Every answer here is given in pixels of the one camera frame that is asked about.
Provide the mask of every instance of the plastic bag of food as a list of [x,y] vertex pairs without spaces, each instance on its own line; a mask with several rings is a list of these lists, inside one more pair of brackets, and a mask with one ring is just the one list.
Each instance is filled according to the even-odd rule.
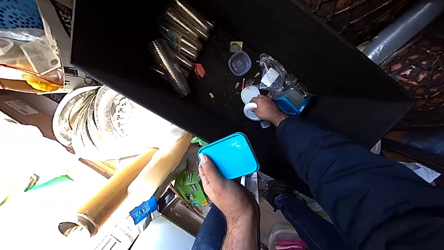
[[45,92],[62,88],[58,48],[50,45],[42,29],[0,29],[0,78],[24,80]]

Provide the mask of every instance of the fingers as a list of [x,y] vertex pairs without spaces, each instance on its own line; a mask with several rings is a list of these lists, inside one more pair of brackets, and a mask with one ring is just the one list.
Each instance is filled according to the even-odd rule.
[[208,182],[208,179],[206,178],[205,172],[203,171],[202,165],[199,163],[199,175],[200,175],[200,179],[202,181],[202,185],[205,189],[205,187],[210,187],[210,183]]
[[208,183],[211,186],[219,186],[222,185],[223,183],[223,179],[222,177],[219,175],[219,172],[217,171],[217,169],[214,166],[213,161],[206,156],[205,154],[200,153],[199,154],[200,157],[200,165],[203,168],[203,173],[205,175],[205,177],[208,180]]

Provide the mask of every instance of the fingernail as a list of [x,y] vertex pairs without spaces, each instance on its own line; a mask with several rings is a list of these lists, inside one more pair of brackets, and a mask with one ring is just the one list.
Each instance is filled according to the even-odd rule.
[[202,164],[205,164],[205,162],[206,162],[206,155],[202,154],[202,153],[199,153],[199,158],[200,158],[200,162]]

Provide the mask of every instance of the blue plastic basket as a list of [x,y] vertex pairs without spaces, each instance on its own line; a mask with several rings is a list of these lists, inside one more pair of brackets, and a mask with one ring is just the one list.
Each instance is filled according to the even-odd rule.
[[0,28],[43,29],[34,0],[0,0]]

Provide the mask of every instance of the red tag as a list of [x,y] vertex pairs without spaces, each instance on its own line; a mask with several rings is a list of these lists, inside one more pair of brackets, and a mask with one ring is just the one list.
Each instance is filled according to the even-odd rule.
[[205,70],[202,67],[202,64],[196,63],[194,65],[194,71],[196,74],[198,74],[200,77],[203,77],[205,75]]

